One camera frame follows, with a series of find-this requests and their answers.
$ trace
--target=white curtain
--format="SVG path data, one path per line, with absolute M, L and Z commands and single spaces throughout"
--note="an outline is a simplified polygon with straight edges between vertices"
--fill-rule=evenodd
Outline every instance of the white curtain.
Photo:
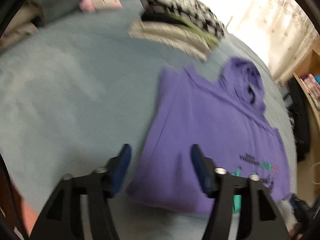
M 200 1 L 265 62 L 276 81 L 291 74 L 319 37 L 294 0 Z

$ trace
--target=black cable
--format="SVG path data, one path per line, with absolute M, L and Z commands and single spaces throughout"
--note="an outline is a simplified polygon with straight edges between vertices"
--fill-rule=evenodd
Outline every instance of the black cable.
M 17 209 L 17 205 L 16 205 L 16 201 L 14 199 L 14 195 L 13 195 L 13 190 L 12 190 L 12 187 L 11 187 L 11 180 L 10 180 L 10 175 L 9 175 L 9 172 L 7 170 L 7 166 L 5 165 L 5 162 L 4 162 L 4 159 L 2 158 L 2 155 L 0 153 L 0 168 L 2 169 L 2 173 L 4 175 L 4 179 L 5 179 L 5 183 L 7 185 L 7 189 L 8 189 L 8 192 L 9 192 L 9 196 L 10 196 L 10 201 L 11 201 L 11 206 L 13 208 L 13 212 L 14 212 L 14 215 L 16 217 L 16 221 L 18 223 L 18 230 L 19 232 L 21 233 L 22 237 L 24 240 L 28 240 L 29 239 L 29 236 L 26 232 L 26 229 L 22 223 L 22 219 L 19 215 L 19 212 L 18 212 L 18 209 Z

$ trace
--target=light blue bedspread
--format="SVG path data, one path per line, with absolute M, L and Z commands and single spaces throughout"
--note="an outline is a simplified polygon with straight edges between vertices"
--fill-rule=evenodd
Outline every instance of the light blue bedspread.
M 130 38 L 126 31 L 142 6 L 139 0 L 121 3 L 119 11 L 66 17 L 0 58 L 0 148 L 29 204 L 39 212 L 63 174 L 88 174 L 130 143 L 126 185 L 155 114 L 160 69 L 192 61 L 213 81 L 231 56 L 251 59 L 262 75 L 265 115 L 282 136 L 295 192 L 289 118 L 258 56 L 230 34 L 206 63 L 164 44 Z M 121 239 L 201 239 L 208 219 L 132 203 L 123 190 L 110 203 Z

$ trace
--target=floral curtain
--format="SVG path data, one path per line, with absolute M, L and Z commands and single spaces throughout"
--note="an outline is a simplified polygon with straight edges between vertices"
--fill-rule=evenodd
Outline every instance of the floral curtain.
M 268 66 L 285 79 L 319 39 L 294 0 L 200 0 Z

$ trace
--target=stack of folded clothes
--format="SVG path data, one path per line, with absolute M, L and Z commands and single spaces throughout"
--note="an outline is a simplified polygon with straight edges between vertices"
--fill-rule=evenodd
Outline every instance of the stack of folded clothes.
M 206 61 L 224 37 L 225 27 L 209 7 L 198 0 L 141 0 L 141 20 L 129 35 L 158 41 Z

